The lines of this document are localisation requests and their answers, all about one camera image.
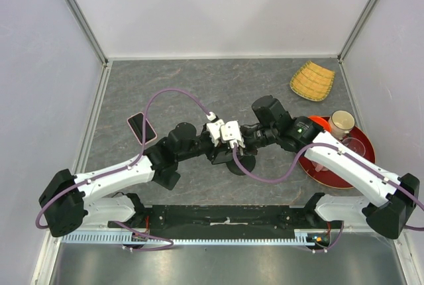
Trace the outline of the round base phone stand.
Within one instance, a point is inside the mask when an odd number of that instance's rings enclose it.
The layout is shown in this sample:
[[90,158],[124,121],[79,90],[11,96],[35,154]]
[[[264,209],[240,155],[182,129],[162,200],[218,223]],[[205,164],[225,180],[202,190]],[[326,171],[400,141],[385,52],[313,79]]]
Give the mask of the round base phone stand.
[[[238,161],[246,170],[248,170],[249,172],[254,170],[254,167],[256,166],[255,156],[239,156],[238,155],[237,158],[238,158]],[[237,176],[245,175],[245,173],[237,166],[234,160],[228,161],[226,163],[226,167],[234,175],[237,175]]]

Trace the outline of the folding black phone stand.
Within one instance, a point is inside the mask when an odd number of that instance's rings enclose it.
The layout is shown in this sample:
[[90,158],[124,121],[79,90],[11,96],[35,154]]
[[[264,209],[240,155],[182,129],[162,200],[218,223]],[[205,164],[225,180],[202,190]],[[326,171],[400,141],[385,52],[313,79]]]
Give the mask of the folding black phone stand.
[[180,177],[181,175],[175,170],[161,170],[155,171],[152,181],[171,191],[178,183]]

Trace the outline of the pink case phone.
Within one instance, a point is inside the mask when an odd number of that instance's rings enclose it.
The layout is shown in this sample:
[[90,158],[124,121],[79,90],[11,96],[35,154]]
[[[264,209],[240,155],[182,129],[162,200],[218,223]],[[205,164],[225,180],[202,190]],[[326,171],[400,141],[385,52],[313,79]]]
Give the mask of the pink case phone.
[[158,137],[150,122],[144,118],[143,112],[130,116],[127,124],[140,145],[151,143]]

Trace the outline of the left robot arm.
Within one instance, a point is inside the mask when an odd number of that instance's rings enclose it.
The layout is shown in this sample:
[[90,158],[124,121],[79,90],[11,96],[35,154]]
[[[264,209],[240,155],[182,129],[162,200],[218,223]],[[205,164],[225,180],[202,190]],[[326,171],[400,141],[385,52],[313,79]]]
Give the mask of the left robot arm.
[[54,237],[94,223],[96,217],[140,227],[146,217],[140,202],[125,197],[114,203],[109,194],[149,182],[172,190],[180,178],[179,162],[205,155],[213,164],[226,163],[232,160],[233,149],[240,147],[238,133],[221,120],[205,124],[201,133],[192,124],[180,123],[155,145],[122,163],[79,174],[60,170],[39,197],[36,227],[48,229]]

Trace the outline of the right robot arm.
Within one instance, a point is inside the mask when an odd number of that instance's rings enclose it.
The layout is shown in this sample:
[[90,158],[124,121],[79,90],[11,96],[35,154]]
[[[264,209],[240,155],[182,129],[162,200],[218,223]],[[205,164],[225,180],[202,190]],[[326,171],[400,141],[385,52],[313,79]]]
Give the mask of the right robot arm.
[[253,126],[240,128],[244,154],[256,154],[276,143],[282,149],[323,165],[355,187],[360,197],[337,197],[316,193],[311,207],[303,211],[305,223],[313,228],[324,222],[342,221],[367,225],[380,235],[397,239],[416,207],[420,181],[413,174],[400,176],[347,148],[330,132],[308,117],[292,118],[279,100],[271,95],[257,99],[252,110],[258,119]]

